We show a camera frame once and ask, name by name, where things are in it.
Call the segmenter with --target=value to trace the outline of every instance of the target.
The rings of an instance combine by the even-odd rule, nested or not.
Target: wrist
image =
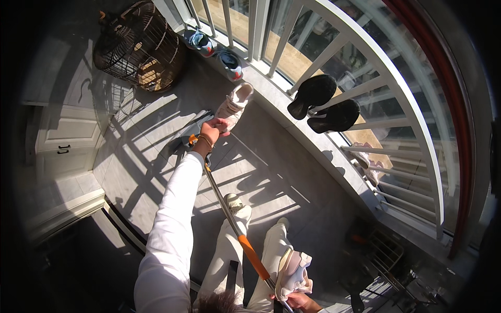
[[[309,300],[305,303],[305,305],[300,307],[304,313],[317,313],[322,309],[322,307],[319,306],[313,299],[310,297],[308,297],[308,299]]]
[[[192,151],[197,152],[202,156],[202,159],[205,160],[207,154],[212,150],[212,147],[205,140],[197,140],[195,146],[192,148]]]

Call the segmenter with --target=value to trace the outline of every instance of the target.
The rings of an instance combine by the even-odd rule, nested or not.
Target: cabinet door
[[[101,129],[106,127],[106,114],[70,109],[67,106],[44,109],[37,151],[94,147]]]
[[[41,151],[37,153],[39,182],[85,173],[92,169],[94,146]]]

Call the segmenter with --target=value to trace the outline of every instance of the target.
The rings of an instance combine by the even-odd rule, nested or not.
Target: orange handle
[[[261,263],[261,260],[247,240],[247,237],[245,235],[238,236],[238,242],[240,242],[245,255],[249,259],[256,272],[258,272],[259,277],[261,277],[262,280],[270,278],[270,274],[266,270],[265,266]]]

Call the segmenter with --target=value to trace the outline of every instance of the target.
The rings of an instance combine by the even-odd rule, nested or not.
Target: pink shoe
[[[313,280],[308,278],[308,272],[306,272],[306,267],[310,266],[311,261],[312,257],[306,253],[287,249],[280,259],[275,286],[278,300],[286,301],[289,294],[295,291],[312,293]]]
[[[365,148],[365,144],[361,144],[359,142],[355,142],[353,143],[353,147],[363,147]],[[363,169],[368,169],[369,168],[369,154],[367,152],[355,152],[355,151],[350,151],[351,155],[353,155],[353,157],[355,158],[355,160],[357,160],[358,164],[360,164],[360,166],[363,168]]]
[[[383,163],[381,161],[377,161],[377,163],[374,163],[374,161],[370,160],[370,165],[373,167],[379,167],[379,168],[384,168]],[[377,187],[379,184],[379,178],[378,174],[380,173],[379,171],[376,170],[369,170],[369,169],[364,169],[365,176],[367,177],[367,180],[374,186]]]
[[[247,103],[254,95],[254,88],[249,83],[241,83],[236,86],[230,96],[219,106],[215,117],[226,119],[229,126],[224,132],[229,132],[242,116]]]

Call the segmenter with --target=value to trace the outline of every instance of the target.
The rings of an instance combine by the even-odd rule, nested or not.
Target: white sleeve
[[[169,179],[134,286],[139,313],[189,310],[191,215],[204,164],[200,154],[189,152]]]

